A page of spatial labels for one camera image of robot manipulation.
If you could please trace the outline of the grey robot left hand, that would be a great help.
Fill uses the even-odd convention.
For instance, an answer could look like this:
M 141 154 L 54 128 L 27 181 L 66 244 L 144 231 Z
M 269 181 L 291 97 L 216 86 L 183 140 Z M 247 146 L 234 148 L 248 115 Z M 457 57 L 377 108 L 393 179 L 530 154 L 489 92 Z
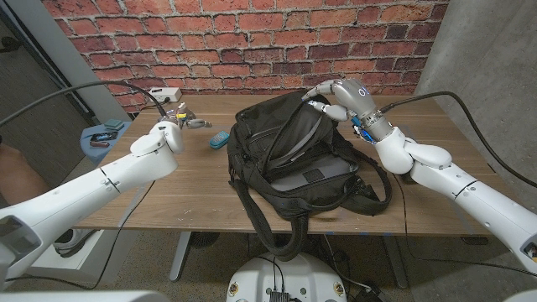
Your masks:
M 212 124 L 207 120 L 197 118 L 184 102 L 180 103 L 176 109 L 168 110 L 164 117 L 158 119 L 159 122 L 173 122 L 180 128 L 187 126 L 189 129 L 211 128 Z

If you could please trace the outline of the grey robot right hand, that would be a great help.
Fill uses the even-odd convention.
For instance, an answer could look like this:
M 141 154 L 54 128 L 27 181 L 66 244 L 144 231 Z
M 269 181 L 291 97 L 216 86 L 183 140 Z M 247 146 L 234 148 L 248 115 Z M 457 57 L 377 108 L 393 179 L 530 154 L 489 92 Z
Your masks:
M 313 100 L 314 96 L 324 94 L 334 95 L 338 103 L 327 105 Z M 364 131 L 378 143 L 388 137 L 404 141 L 401 131 L 386 120 L 363 83 L 356 79 L 323 81 L 307 91 L 301 100 L 338 122 L 347 121 L 349 115 L 356 117 Z

